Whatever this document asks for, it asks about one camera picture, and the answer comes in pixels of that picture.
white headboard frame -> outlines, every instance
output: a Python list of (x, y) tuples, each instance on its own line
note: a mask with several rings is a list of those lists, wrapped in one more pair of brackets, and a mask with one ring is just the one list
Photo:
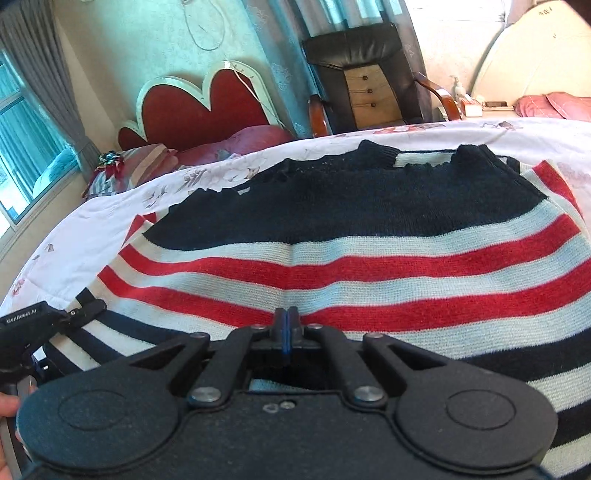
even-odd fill
[(591, 97), (591, 26), (563, 0), (534, 7), (501, 33), (472, 96), (512, 106), (551, 92)]

pink cushion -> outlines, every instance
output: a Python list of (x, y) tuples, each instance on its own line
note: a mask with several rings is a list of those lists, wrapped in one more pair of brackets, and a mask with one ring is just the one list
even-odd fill
[(124, 166), (120, 178), (111, 177), (107, 180), (105, 171), (100, 171), (89, 186), (86, 198), (126, 192), (170, 173), (178, 167), (176, 153), (176, 150), (169, 150), (163, 144), (146, 145), (121, 152)]
[(190, 148), (178, 154), (181, 165), (194, 167), (224, 160), (228, 154), (246, 155), (292, 141), (289, 132), (276, 125), (246, 127), (230, 138)]
[(567, 120), (591, 122), (591, 99), (575, 97), (566, 92), (546, 95), (548, 102)]
[(524, 117), (562, 118), (545, 95), (527, 95), (515, 104), (515, 113)]

window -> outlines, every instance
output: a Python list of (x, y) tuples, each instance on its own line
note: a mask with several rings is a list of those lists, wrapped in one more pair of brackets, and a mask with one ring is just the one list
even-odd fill
[(0, 236), (75, 166), (67, 143), (0, 62)]

human hand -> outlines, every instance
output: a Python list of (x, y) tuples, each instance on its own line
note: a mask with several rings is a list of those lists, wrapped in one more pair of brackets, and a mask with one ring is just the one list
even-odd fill
[[(20, 401), (18, 397), (0, 393), (0, 417), (14, 417), (17, 414)], [(12, 475), (4, 458), (4, 451), (0, 444), (0, 480), (12, 480)]]

red headboard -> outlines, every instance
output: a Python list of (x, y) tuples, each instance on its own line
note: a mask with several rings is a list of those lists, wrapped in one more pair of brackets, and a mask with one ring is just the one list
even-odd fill
[(241, 62), (224, 61), (210, 70), (202, 90), (177, 77), (148, 82), (138, 96), (137, 123), (125, 122), (117, 140), (121, 150), (162, 143), (184, 151), (269, 124), (279, 122), (260, 75)]

